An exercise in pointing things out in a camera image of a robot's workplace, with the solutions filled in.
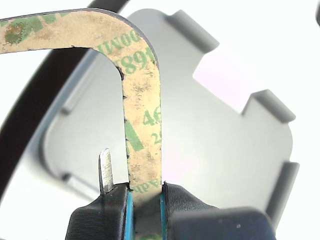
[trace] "beige tape backing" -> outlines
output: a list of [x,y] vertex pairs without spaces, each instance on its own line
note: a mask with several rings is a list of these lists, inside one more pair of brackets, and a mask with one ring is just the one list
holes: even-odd
[[82,47],[107,56],[122,77],[134,204],[139,206],[161,192],[159,69],[151,46],[135,26],[113,12],[94,8],[40,13],[0,20],[0,43],[0,54]]

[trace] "white background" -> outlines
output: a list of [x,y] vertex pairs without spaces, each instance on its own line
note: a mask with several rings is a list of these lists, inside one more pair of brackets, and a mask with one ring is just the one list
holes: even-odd
[[[0,19],[84,8],[88,4],[87,0],[4,1]],[[131,0],[121,15],[126,17],[144,8],[158,9],[169,15],[182,9],[221,43],[205,56],[194,77],[233,108],[241,111],[250,92],[268,88],[296,114],[296,120],[290,123],[293,136],[290,160],[299,162],[301,167],[278,226],[277,239],[319,239],[320,27],[315,20],[317,1]],[[41,50],[0,55],[0,123],[47,53]],[[220,63],[219,68],[215,68],[215,62]],[[211,72],[206,67],[212,69],[214,75],[218,73],[225,80],[224,84],[213,85]],[[31,178],[24,173],[19,180],[28,185]],[[36,197],[37,201],[43,198],[45,188],[41,183],[29,186],[21,207],[28,207]],[[48,194],[51,195],[45,196],[45,201],[33,205],[34,214],[23,224],[18,220],[15,224],[20,206],[10,206],[9,200],[3,202],[0,237],[6,240],[64,239],[68,219],[59,221],[59,217],[65,219],[85,202],[76,201],[69,193],[57,195],[58,189]],[[37,211],[46,208],[56,211],[39,223]],[[12,221],[11,229],[1,227],[6,220]]]

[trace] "adhesive tape strip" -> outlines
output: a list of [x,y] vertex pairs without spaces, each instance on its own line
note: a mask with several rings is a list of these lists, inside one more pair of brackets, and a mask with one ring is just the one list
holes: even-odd
[[134,204],[139,206],[161,192],[159,68],[152,46],[136,26],[102,9],[47,12],[0,20],[0,43],[0,54],[81,47],[108,57],[122,79],[127,164]]

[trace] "black rubber grip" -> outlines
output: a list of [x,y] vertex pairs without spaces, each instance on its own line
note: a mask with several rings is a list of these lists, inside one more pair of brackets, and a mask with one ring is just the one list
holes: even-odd
[[117,184],[104,196],[76,209],[65,240],[122,240],[125,234],[129,185]]
[[162,193],[168,240],[276,240],[271,220],[255,208],[219,209],[166,182]]

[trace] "gray plastic part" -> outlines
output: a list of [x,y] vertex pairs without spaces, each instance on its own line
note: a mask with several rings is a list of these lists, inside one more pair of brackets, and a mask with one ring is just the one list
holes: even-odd
[[[160,66],[162,180],[219,208],[266,211],[289,163],[288,122],[295,115],[269,90],[253,93],[238,114],[195,81],[202,57],[219,43],[183,11],[168,16],[143,9],[128,19],[150,40]],[[42,139],[42,160],[54,176],[75,176],[98,196],[102,149],[112,152],[114,183],[128,181],[121,78],[106,57],[91,50],[68,83],[75,87]],[[294,180],[289,174],[283,181]],[[273,203],[274,222],[283,211],[277,201],[286,203],[291,184],[282,191]]]
[[281,174],[266,209],[266,213],[270,217],[275,228],[277,228],[282,213],[285,210],[299,167],[300,165],[296,162],[285,162],[282,166]]

